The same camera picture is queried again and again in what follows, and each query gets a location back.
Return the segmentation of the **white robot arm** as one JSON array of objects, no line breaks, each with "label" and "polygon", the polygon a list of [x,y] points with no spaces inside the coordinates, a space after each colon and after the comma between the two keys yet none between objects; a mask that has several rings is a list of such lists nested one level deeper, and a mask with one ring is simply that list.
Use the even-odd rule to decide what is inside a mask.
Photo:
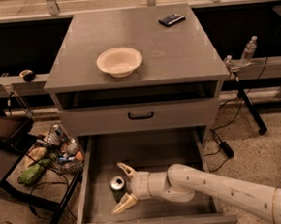
[{"label": "white robot arm", "polygon": [[131,180],[131,192],[115,206],[112,212],[116,215],[139,200],[159,197],[176,203],[189,202],[199,191],[272,224],[281,224],[281,188],[218,176],[183,164],[172,164],[165,172],[155,173],[138,172],[122,162],[117,166]]}]

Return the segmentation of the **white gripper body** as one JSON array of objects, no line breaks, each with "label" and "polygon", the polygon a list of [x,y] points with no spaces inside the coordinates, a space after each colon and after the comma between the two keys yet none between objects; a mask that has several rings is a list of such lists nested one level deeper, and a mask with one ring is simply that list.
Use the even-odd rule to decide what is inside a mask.
[{"label": "white gripper body", "polygon": [[150,172],[136,172],[131,178],[131,191],[139,199],[144,200],[151,197],[148,191],[148,177]]}]

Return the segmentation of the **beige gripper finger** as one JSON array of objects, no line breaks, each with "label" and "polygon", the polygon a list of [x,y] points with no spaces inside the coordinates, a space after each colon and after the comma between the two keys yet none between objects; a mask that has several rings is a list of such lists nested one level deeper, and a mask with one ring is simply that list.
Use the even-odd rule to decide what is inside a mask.
[{"label": "beige gripper finger", "polygon": [[134,170],[131,166],[124,164],[123,162],[118,162],[117,166],[124,171],[126,176],[131,179],[134,178],[134,176],[138,173],[136,170]]},{"label": "beige gripper finger", "polygon": [[119,215],[126,209],[131,208],[133,205],[135,205],[138,200],[139,200],[139,198],[136,195],[134,195],[133,193],[131,193],[131,194],[126,193],[120,199],[120,202],[115,206],[115,208],[113,209],[113,211],[111,213],[113,215]]}]

